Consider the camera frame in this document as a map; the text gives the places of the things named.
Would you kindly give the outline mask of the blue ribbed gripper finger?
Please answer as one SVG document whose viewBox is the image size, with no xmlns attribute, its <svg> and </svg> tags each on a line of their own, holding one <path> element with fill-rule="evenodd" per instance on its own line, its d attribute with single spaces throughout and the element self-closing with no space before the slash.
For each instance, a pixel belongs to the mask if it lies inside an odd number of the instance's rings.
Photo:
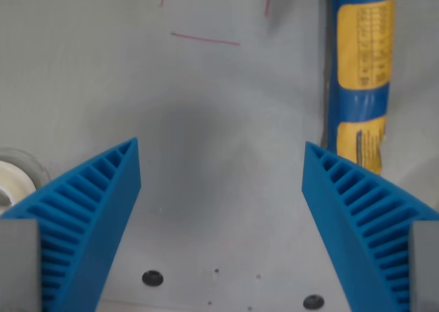
<svg viewBox="0 0 439 312">
<path fill-rule="evenodd" d="M 141 189 L 136 138 L 52 180 L 2 219 L 40 230 L 44 311 L 94 311 Z"/>
<path fill-rule="evenodd" d="M 438 212 L 377 174 L 305 145 L 302 193 L 352 311 L 409 311 L 409 232 Z"/>
</svg>

